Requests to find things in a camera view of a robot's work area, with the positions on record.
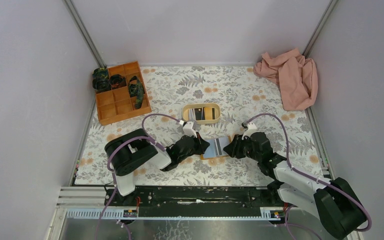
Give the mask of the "beige oval plastic tray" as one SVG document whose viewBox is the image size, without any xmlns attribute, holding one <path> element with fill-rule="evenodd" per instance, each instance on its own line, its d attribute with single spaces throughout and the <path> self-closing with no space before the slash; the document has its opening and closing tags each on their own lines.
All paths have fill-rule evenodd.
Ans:
<svg viewBox="0 0 384 240">
<path fill-rule="evenodd" d="M 204 107 L 213 107 L 215 108 L 215 119 L 214 120 L 205 120 L 204 117 Z M 195 111 L 195 120 L 189 120 L 188 116 L 188 110 L 194 109 Z M 189 122 L 189 121 L 195 121 L 198 125 L 209 125 L 209 124 L 216 124 L 220 121 L 221 118 L 221 108 L 216 103 L 194 103 L 194 104 L 187 104 L 183 107 L 182 111 L 182 118 Z"/>
</svg>

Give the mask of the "orange card with black stripe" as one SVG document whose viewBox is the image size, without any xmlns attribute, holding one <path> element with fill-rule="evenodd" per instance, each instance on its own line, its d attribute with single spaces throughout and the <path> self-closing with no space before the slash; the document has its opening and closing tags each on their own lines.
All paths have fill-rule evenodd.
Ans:
<svg viewBox="0 0 384 240">
<path fill-rule="evenodd" d="M 216 112 L 214 107 L 204 107 L 203 114 L 205 120 L 214 120 L 216 118 Z"/>
</svg>

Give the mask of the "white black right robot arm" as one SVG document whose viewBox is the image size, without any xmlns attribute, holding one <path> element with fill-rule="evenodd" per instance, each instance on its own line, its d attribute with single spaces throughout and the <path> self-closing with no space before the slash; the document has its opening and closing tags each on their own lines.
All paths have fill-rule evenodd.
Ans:
<svg viewBox="0 0 384 240">
<path fill-rule="evenodd" d="M 274 198 L 310 213 L 336 239 L 344 239 L 368 220 L 345 179 L 320 178 L 291 168 L 286 157 L 274 152 L 263 132 L 237 134 L 223 151 L 232 158 L 255 160 L 261 172 L 273 179 L 267 187 Z"/>
</svg>

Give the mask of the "grey card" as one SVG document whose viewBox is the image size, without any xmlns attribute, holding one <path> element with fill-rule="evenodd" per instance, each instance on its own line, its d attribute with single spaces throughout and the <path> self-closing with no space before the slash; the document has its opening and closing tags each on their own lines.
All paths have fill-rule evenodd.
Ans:
<svg viewBox="0 0 384 240">
<path fill-rule="evenodd" d="M 227 156 L 228 154 L 225 152 L 224 148 L 227 147 L 230 143 L 231 143 L 231 139 L 229 136 L 215 138 L 214 139 L 215 155 L 217 157 Z"/>
</svg>

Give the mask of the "yellow leather card holder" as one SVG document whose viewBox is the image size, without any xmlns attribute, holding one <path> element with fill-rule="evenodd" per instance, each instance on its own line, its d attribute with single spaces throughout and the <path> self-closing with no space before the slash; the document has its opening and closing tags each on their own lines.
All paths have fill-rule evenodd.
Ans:
<svg viewBox="0 0 384 240">
<path fill-rule="evenodd" d="M 228 156 L 228 154 L 224 151 L 224 147 L 232 142 L 230 136 L 217 137 L 206 141 L 209 143 L 209 147 L 205 150 L 204 154 L 200 155 L 201 160 Z"/>
</svg>

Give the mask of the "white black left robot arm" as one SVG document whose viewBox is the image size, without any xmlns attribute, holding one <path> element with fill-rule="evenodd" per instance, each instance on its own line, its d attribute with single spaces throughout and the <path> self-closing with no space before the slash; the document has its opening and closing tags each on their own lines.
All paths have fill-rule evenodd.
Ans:
<svg viewBox="0 0 384 240">
<path fill-rule="evenodd" d="M 104 151 L 117 192 L 125 197 L 135 191 L 134 171 L 145 163 L 168 172 L 193 155 L 203 155 L 209 146 L 210 143 L 197 132 L 192 136 L 184 135 L 176 143 L 164 147 L 140 128 L 111 140 Z"/>
</svg>

